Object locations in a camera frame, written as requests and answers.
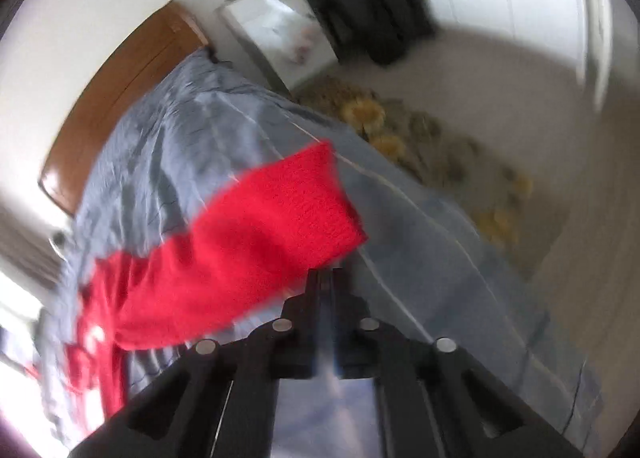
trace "bed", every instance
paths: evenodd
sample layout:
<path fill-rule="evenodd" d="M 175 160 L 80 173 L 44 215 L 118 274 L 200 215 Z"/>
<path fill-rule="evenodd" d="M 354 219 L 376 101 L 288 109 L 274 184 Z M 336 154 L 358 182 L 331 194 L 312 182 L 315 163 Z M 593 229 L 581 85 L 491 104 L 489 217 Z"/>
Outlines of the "bed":
<path fill-rule="evenodd" d="M 596 453 L 596 377 L 460 208 L 348 126 L 218 62 L 177 2 L 142 23 L 98 70 L 40 176 L 42 190 L 74 217 L 41 344 L 45 405 L 60 438 L 69 446 L 81 438 L 63 344 L 74 342 L 78 293 L 95 259 L 121 249 L 145 255 L 243 171 L 321 138 L 335 147 L 340 182 L 369 236 L 342 264 L 372 313 L 410 337 L 457 340 L 575 446 Z M 242 338 L 281 306 L 273 300 L 211 336 Z M 131 352 L 129 396 L 191 344 Z M 380 456 L 370 381 L 338 381 L 329 372 L 314 380 L 280 385 L 272 456 Z"/>

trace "floral rug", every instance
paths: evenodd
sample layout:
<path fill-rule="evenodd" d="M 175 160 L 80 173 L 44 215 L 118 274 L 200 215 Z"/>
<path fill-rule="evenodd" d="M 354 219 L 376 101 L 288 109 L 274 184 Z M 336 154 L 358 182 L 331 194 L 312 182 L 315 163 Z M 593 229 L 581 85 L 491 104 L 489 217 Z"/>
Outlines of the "floral rug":
<path fill-rule="evenodd" d="M 386 158 L 426 187 L 453 197 L 524 278 L 560 234 L 568 208 L 526 174 L 423 110 L 385 100 L 334 77 L 320 78 L 296 101 L 350 124 Z"/>

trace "silver screw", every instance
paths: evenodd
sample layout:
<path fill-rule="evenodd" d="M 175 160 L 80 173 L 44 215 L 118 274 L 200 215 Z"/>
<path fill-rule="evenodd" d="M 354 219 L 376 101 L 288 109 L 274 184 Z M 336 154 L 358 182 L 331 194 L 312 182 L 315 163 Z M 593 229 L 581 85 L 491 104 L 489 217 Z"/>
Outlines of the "silver screw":
<path fill-rule="evenodd" d="M 210 355 L 216 350 L 216 342 L 211 339 L 203 339 L 196 344 L 196 351 L 200 355 Z"/>
<path fill-rule="evenodd" d="M 436 341 L 436 348 L 443 353 L 451 353 L 458 349 L 458 345 L 453 340 L 443 337 Z"/>
<path fill-rule="evenodd" d="M 364 317 L 360 320 L 360 328 L 366 332 L 372 332 L 380 328 L 380 322 L 372 317 Z"/>
<path fill-rule="evenodd" d="M 289 319 L 276 319 L 271 325 L 276 332 L 288 332 L 293 327 Z"/>

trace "red garment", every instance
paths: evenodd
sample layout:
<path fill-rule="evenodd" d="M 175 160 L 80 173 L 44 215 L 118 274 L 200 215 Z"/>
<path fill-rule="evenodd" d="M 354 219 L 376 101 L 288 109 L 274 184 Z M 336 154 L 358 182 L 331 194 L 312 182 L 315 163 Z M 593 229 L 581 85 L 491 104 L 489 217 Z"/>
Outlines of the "red garment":
<path fill-rule="evenodd" d="M 365 240 L 329 143 L 249 171 L 148 257 L 118 251 L 96 261 L 78 319 L 83 347 L 67 347 L 71 383 L 83 390 L 97 374 L 110 416 L 126 399 L 125 351 L 221 329 Z"/>

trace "red sweater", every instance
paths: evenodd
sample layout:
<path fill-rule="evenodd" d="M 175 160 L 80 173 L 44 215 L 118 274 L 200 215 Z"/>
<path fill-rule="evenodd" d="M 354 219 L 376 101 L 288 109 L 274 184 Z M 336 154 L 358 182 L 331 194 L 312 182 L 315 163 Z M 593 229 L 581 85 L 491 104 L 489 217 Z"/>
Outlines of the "red sweater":
<path fill-rule="evenodd" d="M 82 391 L 98 378 L 110 416 L 126 399 L 126 351 L 221 329 L 365 240 L 329 143 L 249 171 L 147 257 L 118 251 L 96 261 L 79 346 L 67 348 L 72 386 Z"/>

